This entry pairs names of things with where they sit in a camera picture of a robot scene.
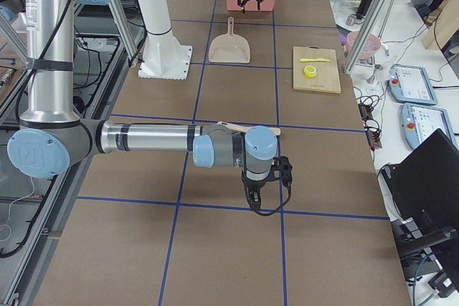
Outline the beige plastic dustpan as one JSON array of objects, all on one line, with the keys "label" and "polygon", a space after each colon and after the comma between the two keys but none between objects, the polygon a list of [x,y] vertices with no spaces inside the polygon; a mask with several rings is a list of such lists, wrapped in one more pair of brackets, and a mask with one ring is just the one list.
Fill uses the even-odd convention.
[{"label": "beige plastic dustpan", "polygon": [[250,45],[248,41],[234,33],[235,20],[230,16],[227,20],[227,33],[215,37],[210,46],[208,59],[213,63],[250,62]]}]

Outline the beige brush with black bristles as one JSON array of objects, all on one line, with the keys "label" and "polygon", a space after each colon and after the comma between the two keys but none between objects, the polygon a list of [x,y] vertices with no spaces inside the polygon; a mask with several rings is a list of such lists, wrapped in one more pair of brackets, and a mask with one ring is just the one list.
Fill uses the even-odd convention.
[{"label": "beige brush with black bristles", "polygon": [[[225,122],[225,121],[218,121],[217,125],[223,125],[223,126],[225,126],[226,128],[230,129],[233,132],[241,132],[241,133],[246,133],[248,130],[253,129],[256,126],[257,127],[260,126],[260,125],[256,125],[256,126],[237,125],[237,124],[228,123],[228,122]],[[265,126],[265,125],[264,125],[264,128],[270,129],[276,136],[280,136],[281,135],[280,128],[269,127],[269,126]]]}]

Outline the yellow plastic knife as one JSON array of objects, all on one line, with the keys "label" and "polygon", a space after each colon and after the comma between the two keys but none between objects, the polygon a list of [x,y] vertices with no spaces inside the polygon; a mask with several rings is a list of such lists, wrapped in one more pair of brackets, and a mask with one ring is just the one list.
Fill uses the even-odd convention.
[{"label": "yellow plastic knife", "polygon": [[331,62],[331,59],[317,57],[317,58],[300,58],[299,62]]}]

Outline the yellow lemon slices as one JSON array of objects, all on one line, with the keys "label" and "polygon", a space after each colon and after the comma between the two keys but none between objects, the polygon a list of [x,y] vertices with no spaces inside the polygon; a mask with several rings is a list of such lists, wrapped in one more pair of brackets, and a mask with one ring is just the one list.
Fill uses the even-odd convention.
[{"label": "yellow lemon slices", "polygon": [[303,68],[303,74],[307,78],[315,78],[317,76],[317,69],[313,65],[306,65]]}]

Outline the bamboo cutting board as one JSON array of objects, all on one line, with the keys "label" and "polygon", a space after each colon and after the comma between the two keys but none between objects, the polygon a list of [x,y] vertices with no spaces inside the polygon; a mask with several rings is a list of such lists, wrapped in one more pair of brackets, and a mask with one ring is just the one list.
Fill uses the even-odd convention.
[{"label": "bamboo cutting board", "polygon": [[336,51],[294,47],[293,89],[340,94],[341,83]]}]

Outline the black bottle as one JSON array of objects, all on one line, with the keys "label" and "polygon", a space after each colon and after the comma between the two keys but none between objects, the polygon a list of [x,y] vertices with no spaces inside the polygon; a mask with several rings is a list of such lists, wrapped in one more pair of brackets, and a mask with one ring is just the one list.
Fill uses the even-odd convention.
[{"label": "black bottle", "polygon": [[360,5],[356,11],[357,19],[363,19],[366,16],[371,3],[372,0],[361,0]]}]

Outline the pink bowl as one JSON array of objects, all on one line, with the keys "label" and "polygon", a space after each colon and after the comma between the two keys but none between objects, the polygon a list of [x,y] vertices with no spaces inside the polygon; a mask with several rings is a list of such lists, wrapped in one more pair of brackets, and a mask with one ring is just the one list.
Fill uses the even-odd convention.
[{"label": "pink bowl", "polygon": [[[351,51],[358,34],[359,34],[359,31],[354,31],[354,32],[350,32],[347,34],[346,36],[347,52]],[[359,60],[361,61],[368,60],[370,57],[374,56],[376,52],[381,48],[381,45],[382,45],[381,41],[373,34],[370,34],[359,55]]]}]

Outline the black laptop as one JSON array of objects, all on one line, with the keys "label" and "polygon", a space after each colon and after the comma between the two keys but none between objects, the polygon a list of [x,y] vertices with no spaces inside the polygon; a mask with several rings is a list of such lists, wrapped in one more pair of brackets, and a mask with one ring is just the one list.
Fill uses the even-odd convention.
[{"label": "black laptop", "polygon": [[400,256],[432,247],[441,265],[458,267],[458,149],[437,129],[401,163],[382,171],[403,220],[421,237],[397,241]]}]

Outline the far teach pendant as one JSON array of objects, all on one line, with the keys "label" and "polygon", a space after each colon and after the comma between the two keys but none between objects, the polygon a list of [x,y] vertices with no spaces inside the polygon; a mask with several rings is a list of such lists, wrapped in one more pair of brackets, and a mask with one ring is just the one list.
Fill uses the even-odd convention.
[{"label": "far teach pendant", "polygon": [[389,70],[389,90],[396,102],[437,105],[437,97],[424,67],[394,64]]}]

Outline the teach pendant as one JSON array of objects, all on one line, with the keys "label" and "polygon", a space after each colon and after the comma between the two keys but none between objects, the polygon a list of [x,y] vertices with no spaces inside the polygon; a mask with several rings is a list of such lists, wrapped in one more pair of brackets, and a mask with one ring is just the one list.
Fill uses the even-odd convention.
[{"label": "teach pendant", "polygon": [[394,64],[389,70],[389,90],[396,102],[437,105],[437,97],[424,67]]},{"label": "teach pendant", "polygon": [[458,147],[448,112],[445,109],[407,102],[401,109],[401,121],[405,139],[411,149],[418,147],[437,129],[443,131]]}]

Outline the near teach pendant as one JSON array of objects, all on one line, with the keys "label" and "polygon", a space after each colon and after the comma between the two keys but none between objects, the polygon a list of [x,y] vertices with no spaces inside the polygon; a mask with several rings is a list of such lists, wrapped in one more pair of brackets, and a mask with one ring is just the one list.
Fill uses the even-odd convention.
[{"label": "near teach pendant", "polygon": [[443,131],[458,147],[448,112],[445,109],[407,102],[401,109],[401,121],[405,139],[411,149],[418,147],[437,129]]}]

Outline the aluminium frame post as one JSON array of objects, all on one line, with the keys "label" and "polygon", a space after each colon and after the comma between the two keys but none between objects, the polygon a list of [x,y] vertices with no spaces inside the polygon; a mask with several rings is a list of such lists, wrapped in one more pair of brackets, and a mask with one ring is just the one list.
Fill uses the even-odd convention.
[{"label": "aluminium frame post", "polygon": [[345,74],[350,75],[354,65],[356,64],[360,54],[363,52],[364,46],[369,38],[369,35],[372,33],[372,29],[376,24],[379,13],[382,10],[384,2],[386,0],[373,0],[369,10],[367,12],[366,19],[362,24],[359,34],[356,37],[354,45],[351,48],[351,51],[348,53],[347,58],[344,62],[343,71]]}]

